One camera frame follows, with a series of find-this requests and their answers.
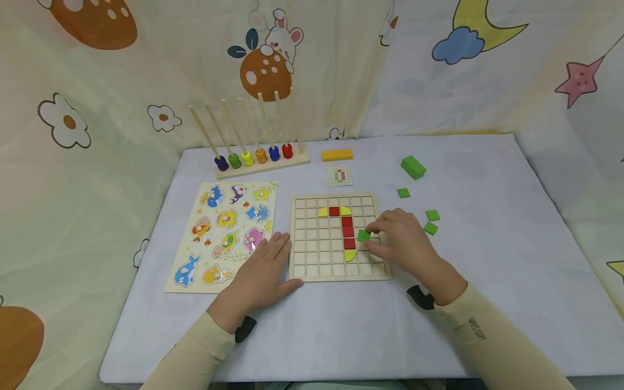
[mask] green rectangular block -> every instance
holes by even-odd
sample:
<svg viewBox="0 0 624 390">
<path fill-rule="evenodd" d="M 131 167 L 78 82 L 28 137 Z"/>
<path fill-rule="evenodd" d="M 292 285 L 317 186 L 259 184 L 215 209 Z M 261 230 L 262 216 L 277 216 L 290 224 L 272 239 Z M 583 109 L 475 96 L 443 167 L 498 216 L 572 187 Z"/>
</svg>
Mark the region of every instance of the green rectangular block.
<svg viewBox="0 0 624 390">
<path fill-rule="evenodd" d="M 371 239 L 371 234 L 366 230 L 360 229 L 358 232 L 358 241 L 364 242 Z"/>
<path fill-rule="evenodd" d="M 427 225 L 425 225 L 424 228 L 422 228 L 425 232 L 429 233 L 430 235 L 435 235 L 437 232 L 437 226 L 434 225 L 431 222 L 427 222 Z"/>
<path fill-rule="evenodd" d="M 427 218 L 430 221 L 439 221 L 440 220 L 440 214 L 438 214 L 437 210 L 429 210 L 429 211 L 427 211 Z"/>
<path fill-rule="evenodd" d="M 401 168 L 407 172 L 414 180 L 421 178 L 427 168 L 425 168 L 414 156 L 407 156 L 401 161 Z"/>
<path fill-rule="evenodd" d="M 407 188 L 399 188 L 396 190 L 399 193 L 399 198 L 409 198 L 410 194 Z"/>
</svg>

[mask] yellow semicircle tile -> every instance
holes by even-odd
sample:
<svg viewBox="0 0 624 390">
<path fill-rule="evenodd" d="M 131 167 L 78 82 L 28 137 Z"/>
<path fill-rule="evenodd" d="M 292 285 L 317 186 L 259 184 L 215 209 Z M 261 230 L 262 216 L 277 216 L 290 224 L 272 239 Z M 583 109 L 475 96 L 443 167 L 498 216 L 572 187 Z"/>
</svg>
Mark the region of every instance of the yellow semicircle tile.
<svg viewBox="0 0 624 390">
<path fill-rule="evenodd" d="M 355 254 L 357 251 L 355 250 L 346 250 L 344 251 L 344 260 L 348 263 L 349 261 L 355 259 Z"/>
</svg>

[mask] yellow moon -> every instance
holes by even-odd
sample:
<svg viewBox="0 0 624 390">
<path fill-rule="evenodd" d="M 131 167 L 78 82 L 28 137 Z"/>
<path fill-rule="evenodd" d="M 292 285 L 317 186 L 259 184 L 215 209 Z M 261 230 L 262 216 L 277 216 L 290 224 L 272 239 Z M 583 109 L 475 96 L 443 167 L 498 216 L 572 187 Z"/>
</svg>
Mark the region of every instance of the yellow moon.
<svg viewBox="0 0 624 390">
<path fill-rule="evenodd" d="M 453 30 L 458 27 L 468 27 L 478 33 L 479 38 L 485 41 L 483 51 L 492 50 L 520 34 L 529 24 L 515 27 L 497 27 L 487 18 L 487 3 L 489 0 L 459 0 Z"/>
</svg>

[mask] cartoon bunny print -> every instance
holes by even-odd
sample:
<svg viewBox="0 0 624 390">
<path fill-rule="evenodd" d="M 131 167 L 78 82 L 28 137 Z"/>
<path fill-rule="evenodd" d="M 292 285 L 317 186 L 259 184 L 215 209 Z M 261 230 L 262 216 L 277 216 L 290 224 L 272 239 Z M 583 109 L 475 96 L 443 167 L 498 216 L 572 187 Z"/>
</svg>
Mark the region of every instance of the cartoon bunny print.
<svg viewBox="0 0 624 390">
<path fill-rule="evenodd" d="M 297 45 L 303 40 L 303 30 L 295 27 L 289 31 L 286 13 L 281 8 L 273 11 L 273 17 L 275 18 L 275 26 L 266 36 L 265 44 L 260 47 L 260 52 L 267 57 L 272 55 L 274 51 L 280 52 L 286 59 L 286 70 L 292 74 L 295 72 L 293 64 L 295 63 Z"/>
</svg>

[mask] wooden base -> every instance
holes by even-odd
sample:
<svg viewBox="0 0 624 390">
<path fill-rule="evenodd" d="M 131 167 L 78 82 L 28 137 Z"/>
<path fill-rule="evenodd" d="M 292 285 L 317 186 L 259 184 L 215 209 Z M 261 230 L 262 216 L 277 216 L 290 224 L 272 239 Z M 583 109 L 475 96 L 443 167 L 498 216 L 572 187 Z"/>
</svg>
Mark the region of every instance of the wooden base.
<svg viewBox="0 0 624 390">
<path fill-rule="evenodd" d="M 271 159 L 268 159 L 268 161 L 264 164 L 260 164 L 256 160 L 251 167 L 243 165 L 238 169 L 230 167 L 226 171 L 218 171 L 217 180 L 310 163 L 310 153 L 308 152 L 308 146 L 306 144 L 301 144 L 301 154 L 299 154 L 299 148 L 296 145 L 293 145 L 293 151 L 294 154 L 291 158 L 284 158 L 284 156 L 280 156 L 279 160 L 271 161 Z"/>
</svg>

